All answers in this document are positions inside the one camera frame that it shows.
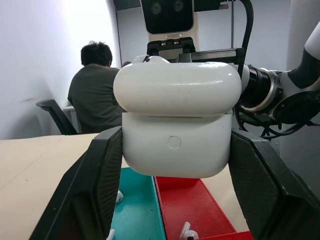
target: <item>teal tray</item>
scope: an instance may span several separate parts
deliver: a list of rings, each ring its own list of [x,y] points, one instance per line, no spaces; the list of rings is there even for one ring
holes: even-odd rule
[[[123,200],[115,204],[111,228],[114,240],[165,240],[154,178],[131,168],[122,168],[120,191]]]

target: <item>dark hair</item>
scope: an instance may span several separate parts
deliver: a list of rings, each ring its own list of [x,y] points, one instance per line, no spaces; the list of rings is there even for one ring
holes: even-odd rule
[[[122,65],[122,67],[127,66],[127,65],[129,65],[129,64],[131,64],[131,62],[130,62],[130,61],[126,61],[126,62]]]
[[[112,53],[104,42],[90,42],[81,49],[81,63],[83,66],[88,64],[99,64],[108,66],[112,62]]]

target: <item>office chair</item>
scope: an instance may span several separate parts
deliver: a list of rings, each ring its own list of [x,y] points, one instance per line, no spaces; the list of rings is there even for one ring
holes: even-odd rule
[[[55,124],[59,128],[62,135],[76,135],[77,131],[71,124],[67,116],[61,110],[57,102],[53,99],[48,99],[36,103],[38,107],[50,113]]]

